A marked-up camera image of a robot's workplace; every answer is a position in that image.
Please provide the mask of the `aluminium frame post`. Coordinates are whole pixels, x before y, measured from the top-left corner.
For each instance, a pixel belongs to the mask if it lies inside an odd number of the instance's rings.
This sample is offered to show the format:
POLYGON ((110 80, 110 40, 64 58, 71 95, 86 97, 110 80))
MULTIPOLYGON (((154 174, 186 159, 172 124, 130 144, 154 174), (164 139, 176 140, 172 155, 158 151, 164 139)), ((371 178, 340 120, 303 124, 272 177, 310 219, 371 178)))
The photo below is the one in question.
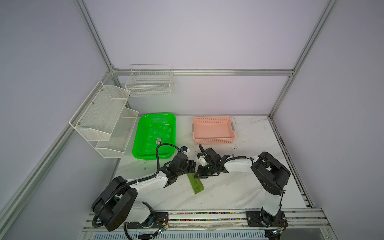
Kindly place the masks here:
POLYGON ((302 69, 306 59, 308 58, 311 50, 313 49, 314 45, 316 44, 316 41, 320 37, 320 34, 322 30, 324 29, 325 25, 327 24, 328 20, 330 19, 333 11, 335 10, 336 6, 338 5, 339 1, 337 0, 329 0, 327 1, 327 4, 325 5, 322 13, 320 14, 319 19, 317 20, 314 29, 312 30, 302 52, 300 53, 295 66, 293 68, 293 73, 288 76, 288 79, 286 83, 284 84, 276 102, 274 103, 270 113, 269 117, 273 118, 279 107, 281 106, 283 100, 285 99, 286 95, 289 92, 289 89, 293 85, 295 79, 299 75, 300 70, 302 69))

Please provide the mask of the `pink perforated plastic basket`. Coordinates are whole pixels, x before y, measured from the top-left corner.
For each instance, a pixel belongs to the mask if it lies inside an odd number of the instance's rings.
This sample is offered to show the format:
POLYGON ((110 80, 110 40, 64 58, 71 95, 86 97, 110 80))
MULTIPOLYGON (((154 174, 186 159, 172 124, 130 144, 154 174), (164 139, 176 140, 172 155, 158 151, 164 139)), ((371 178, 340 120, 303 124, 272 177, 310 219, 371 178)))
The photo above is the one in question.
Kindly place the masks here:
POLYGON ((232 144, 236 131, 229 116, 194 117, 193 139, 196 145, 232 144))

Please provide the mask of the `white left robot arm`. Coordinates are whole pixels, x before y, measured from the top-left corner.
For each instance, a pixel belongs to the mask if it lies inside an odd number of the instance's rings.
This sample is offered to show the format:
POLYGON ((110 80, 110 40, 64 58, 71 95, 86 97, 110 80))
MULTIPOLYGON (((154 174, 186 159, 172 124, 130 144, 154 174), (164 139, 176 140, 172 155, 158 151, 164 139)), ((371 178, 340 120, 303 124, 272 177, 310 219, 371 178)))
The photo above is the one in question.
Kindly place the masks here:
POLYGON ((92 227, 105 227, 107 231, 116 230, 127 219, 145 223, 155 214, 147 202, 139 202, 139 195, 166 188, 176 182, 178 177, 195 173, 197 163, 189 160, 184 152, 178 152, 173 160, 159 165, 154 174, 141 179, 126 180, 121 176, 114 178, 91 206, 94 212, 92 227))

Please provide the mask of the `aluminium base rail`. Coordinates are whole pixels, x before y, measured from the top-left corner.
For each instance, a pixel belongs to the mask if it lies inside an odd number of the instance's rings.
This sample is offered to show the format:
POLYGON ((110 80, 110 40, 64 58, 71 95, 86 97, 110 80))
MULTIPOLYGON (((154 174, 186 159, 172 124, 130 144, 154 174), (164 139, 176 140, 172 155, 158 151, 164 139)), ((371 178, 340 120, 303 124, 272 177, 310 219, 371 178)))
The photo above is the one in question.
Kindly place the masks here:
POLYGON ((325 213, 319 208, 282 209, 276 223, 269 227, 261 223, 261 211, 212 210, 169 211, 156 213, 152 225, 128 223, 129 230, 158 230, 168 225, 170 230, 238 230, 238 229, 327 229, 332 230, 325 213))

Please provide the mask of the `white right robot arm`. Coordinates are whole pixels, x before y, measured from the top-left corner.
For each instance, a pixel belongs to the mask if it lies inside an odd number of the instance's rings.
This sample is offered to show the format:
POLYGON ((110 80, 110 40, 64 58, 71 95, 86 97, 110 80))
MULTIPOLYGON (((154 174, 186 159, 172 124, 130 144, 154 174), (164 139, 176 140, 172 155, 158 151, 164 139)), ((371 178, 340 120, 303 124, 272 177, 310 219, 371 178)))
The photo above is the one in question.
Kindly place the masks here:
POLYGON ((266 191, 265 201, 256 222, 264 227, 286 224, 282 211, 282 199, 285 194, 291 172, 268 152, 261 152, 256 158, 246 156, 221 157, 212 148, 204 149, 199 145, 197 160, 200 165, 194 175, 195 179, 217 177, 221 173, 254 174, 266 191))

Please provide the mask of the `green paper napkin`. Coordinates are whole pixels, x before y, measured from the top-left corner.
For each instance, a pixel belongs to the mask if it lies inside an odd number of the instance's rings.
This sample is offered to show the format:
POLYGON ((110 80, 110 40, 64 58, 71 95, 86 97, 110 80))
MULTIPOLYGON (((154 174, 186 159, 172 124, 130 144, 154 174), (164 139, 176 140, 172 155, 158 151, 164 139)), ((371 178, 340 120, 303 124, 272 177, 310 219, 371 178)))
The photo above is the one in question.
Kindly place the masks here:
POLYGON ((205 189, 201 180, 195 178, 195 174, 187 174, 187 177, 191 183, 191 186, 195 195, 202 192, 205 189))

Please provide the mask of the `white mesh two-tier shelf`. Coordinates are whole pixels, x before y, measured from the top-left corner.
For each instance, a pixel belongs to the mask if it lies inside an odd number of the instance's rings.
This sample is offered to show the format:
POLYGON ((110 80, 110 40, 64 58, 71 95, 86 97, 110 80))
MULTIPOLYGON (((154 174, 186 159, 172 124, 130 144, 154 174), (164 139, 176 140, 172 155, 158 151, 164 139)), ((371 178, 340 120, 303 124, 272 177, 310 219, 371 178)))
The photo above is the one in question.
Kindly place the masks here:
POLYGON ((130 91, 98 82, 70 119, 70 126, 104 159, 122 158, 139 112, 128 107, 130 91))

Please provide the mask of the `bright green plastic basket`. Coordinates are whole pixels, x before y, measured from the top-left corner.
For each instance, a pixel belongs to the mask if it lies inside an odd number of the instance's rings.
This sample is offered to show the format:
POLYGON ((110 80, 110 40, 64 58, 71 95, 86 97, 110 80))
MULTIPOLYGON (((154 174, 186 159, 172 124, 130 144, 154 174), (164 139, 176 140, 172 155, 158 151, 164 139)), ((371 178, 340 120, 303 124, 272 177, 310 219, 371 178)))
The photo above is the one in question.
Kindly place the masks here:
POLYGON ((132 154, 136 159, 156 160, 157 138, 161 144, 176 144, 176 116, 171 113, 142 116, 138 123, 132 154))

